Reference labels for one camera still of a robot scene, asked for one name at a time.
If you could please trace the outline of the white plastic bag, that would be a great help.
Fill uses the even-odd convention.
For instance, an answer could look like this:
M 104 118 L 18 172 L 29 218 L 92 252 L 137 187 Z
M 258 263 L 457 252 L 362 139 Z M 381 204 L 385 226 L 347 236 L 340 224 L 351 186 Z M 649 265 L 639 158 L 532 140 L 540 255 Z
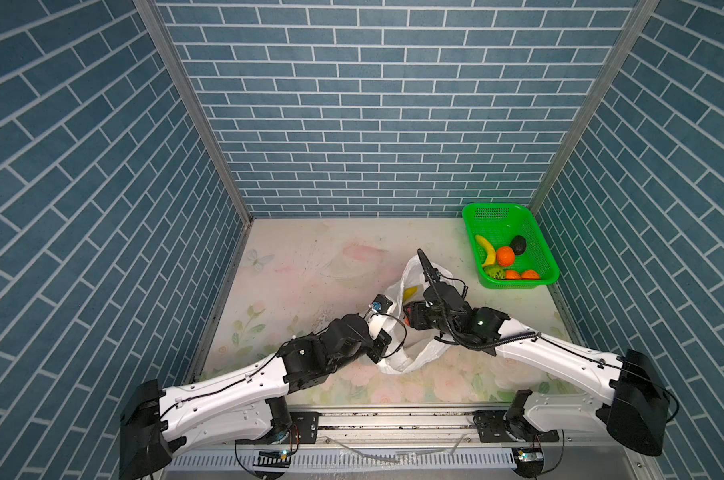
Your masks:
M 404 290 L 414 286 L 418 287 L 418 292 L 407 302 L 404 302 Z M 401 278 L 383 293 L 394 302 L 389 310 L 392 318 L 382 315 L 375 316 L 372 319 L 367 318 L 369 331 L 374 339 L 379 332 L 387 332 L 392 337 L 385 359 L 377 363 L 378 368 L 387 375 L 400 375 L 417 371 L 440 358 L 449 349 L 448 344 L 435 339 L 435 336 L 439 335 L 436 329 L 416 331 L 405 324 L 403 318 L 404 306 L 412 301 L 423 300 L 423 294 L 427 287 L 420 259 L 418 256 L 414 256 L 406 264 Z

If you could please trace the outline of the green yellow mango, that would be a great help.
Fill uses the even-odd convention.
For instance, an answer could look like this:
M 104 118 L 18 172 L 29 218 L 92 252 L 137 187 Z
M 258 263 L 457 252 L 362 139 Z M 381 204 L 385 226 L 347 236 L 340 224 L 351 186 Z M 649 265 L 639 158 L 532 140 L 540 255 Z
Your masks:
M 403 293 L 403 301 L 407 302 L 410 298 L 412 298 L 416 293 L 418 292 L 418 287 L 410 287 L 404 290 Z

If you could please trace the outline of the green custard apple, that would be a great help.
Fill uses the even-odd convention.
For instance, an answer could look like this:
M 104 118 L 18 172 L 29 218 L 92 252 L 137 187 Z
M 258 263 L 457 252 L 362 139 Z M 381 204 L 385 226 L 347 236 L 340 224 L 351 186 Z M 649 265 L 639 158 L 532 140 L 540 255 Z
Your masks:
M 494 280 L 504 280 L 506 278 L 506 271 L 499 265 L 491 265 L 483 268 L 485 274 Z

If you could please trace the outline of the dark avocado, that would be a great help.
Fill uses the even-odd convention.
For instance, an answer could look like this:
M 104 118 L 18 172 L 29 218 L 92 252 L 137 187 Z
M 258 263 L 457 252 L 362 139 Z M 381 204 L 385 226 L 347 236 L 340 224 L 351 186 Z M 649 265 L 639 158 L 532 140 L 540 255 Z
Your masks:
M 522 235 L 515 236 L 509 244 L 509 247 L 516 256 L 523 255 L 527 250 L 527 246 L 527 240 Z

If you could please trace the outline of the green plastic basket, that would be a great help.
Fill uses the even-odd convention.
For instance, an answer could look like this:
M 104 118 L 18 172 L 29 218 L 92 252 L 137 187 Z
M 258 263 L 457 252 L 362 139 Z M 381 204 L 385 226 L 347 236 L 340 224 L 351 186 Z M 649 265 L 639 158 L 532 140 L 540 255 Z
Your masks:
M 532 289 L 560 278 L 560 268 L 532 213 L 510 203 L 463 208 L 479 282 L 488 289 Z

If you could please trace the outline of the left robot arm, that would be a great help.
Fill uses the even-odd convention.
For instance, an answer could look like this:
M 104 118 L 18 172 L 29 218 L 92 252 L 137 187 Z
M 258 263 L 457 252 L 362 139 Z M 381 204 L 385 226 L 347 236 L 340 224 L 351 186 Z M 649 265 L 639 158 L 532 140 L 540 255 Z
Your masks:
M 224 441 L 282 439 L 292 428 L 288 395 L 324 383 L 362 356 L 377 362 L 392 342 L 358 314 L 284 342 L 267 358 L 194 384 L 137 386 L 120 416 L 119 476 L 143 479 L 175 458 Z

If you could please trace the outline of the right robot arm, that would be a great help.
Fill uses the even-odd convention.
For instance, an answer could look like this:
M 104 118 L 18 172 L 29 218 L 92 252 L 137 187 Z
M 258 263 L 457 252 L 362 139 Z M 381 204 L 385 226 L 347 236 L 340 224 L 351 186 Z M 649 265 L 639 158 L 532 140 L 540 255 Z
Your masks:
M 438 341 L 535 367 L 581 390 L 554 400 L 518 391 L 504 416 L 509 434 L 531 441 L 555 430 L 606 432 L 622 446 L 658 457 L 663 452 L 673 396 L 645 354 L 600 352 L 536 331 L 509 314 L 473 307 L 445 282 L 404 305 L 406 323 L 438 331 Z

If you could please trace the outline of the yellow banana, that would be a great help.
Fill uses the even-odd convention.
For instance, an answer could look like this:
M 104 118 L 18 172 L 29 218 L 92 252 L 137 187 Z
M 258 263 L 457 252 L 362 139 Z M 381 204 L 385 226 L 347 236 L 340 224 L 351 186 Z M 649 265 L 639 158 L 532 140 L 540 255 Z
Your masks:
M 482 263 L 482 268 L 494 265 L 497 258 L 495 247 L 485 237 L 481 235 L 476 235 L 474 237 L 474 240 L 485 252 L 485 259 Z

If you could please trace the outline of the orange tangerine in basket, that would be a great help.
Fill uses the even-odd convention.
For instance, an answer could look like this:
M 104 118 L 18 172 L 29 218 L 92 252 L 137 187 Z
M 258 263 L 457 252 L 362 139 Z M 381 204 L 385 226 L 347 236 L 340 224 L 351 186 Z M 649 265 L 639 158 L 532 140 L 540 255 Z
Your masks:
M 521 278 L 524 280 L 540 280 L 540 274 L 535 270 L 526 270 L 521 274 Z

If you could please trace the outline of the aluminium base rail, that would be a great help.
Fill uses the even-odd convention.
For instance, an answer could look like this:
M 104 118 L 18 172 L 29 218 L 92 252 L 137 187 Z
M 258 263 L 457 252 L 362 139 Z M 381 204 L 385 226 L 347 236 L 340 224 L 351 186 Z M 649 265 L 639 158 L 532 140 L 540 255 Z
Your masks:
M 282 462 L 273 445 L 223 443 L 190 452 L 159 479 L 659 479 L 658 462 L 608 435 L 558 431 L 549 443 L 481 443 L 477 410 L 497 405 L 306 407 L 319 420 L 317 442 L 291 445 Z

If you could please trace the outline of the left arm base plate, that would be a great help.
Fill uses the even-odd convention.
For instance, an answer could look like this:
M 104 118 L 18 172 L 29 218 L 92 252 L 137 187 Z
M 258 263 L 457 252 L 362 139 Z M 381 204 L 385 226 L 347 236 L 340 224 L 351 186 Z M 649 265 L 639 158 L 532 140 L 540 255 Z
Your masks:
M 289 428 L 279 433 L 269 433 L 262 438 L 265 444 L 309 444 L 317 442 L 319 432 L 319 420 L 321 415 L 316 411 L 291 412 L 292 424 Z

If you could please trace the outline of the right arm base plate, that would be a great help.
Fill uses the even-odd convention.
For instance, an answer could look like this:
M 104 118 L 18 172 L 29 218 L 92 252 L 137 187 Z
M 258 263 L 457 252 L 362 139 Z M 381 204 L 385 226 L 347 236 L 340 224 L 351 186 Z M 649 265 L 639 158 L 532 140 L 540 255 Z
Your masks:
M 524 422 L 509 422 L 506 413 L 501 410 L 477 410 L 473 413 L 472 422 L 481 443 L 549 443 L 561 440 L 556 430 L 540 432 Z

